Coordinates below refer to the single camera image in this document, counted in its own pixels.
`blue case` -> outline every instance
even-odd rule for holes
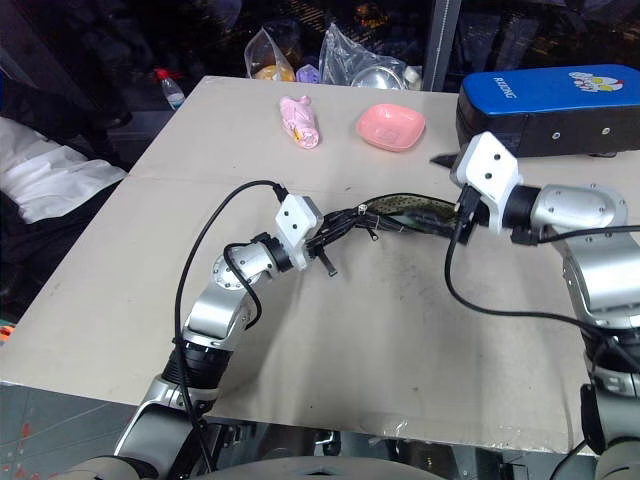
[[[489,130],[515,155],[640,149],[640,72],[585,65],[473,73],[462,82],[460,144]]]

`plastic bag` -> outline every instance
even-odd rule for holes
[[[247,43],[244,63],[249,78],[285,82],[296,80],[293,68],[264,28]]]
[[[346,37],[334,23],[329,26],[320,49],[320,83],[351,85],[359,72],[374,66],[389,69],[402,79],[407,64],[397,58],[376,55]]]
[[[262,28],[269,34],[293,69],[302,66],[301,32],[298,22],[282,18],[264,22]]]

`cartoon sticker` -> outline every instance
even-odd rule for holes
[[[624,86],[622,80],[611,77],[596,77],[592,73],[571,72],[573,84],[583,92],[613,92]]]

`pink square dish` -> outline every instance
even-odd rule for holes
[[[418,141],[425,123],[424,116],[410,108],[380,103],[360,117],[356,129],[367,143],[384,150],[402,152]]]

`beige tabletop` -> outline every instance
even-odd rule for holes
[[[283,95],[311,97],[322,135],[302,150],[282,131]],[[384,193],[455,201],[456,95],[205,77],[99,212],[0,349],[0,379],[136,404],[171,350],[173,298],[203,222],[253,179],[310,195],[322,212]],[[365,144],[357,118],[376,103],[422,112],[406,153]],[[596,181],[640,221],[638,153],[524,159],[526,183]],[[184,315],[229,242],[275,232],[269,189],[242,194],[198,252]],[[261,293],[264,317],[241,340],[213,414],[377,435],[564,451],[581,439],[587,380],[576,329],[473,313],[447,293],[446,239],[354,231],[317,263]],[[454,262],[460,291],[486,306],[570,314],[561,260],[478,229]]]

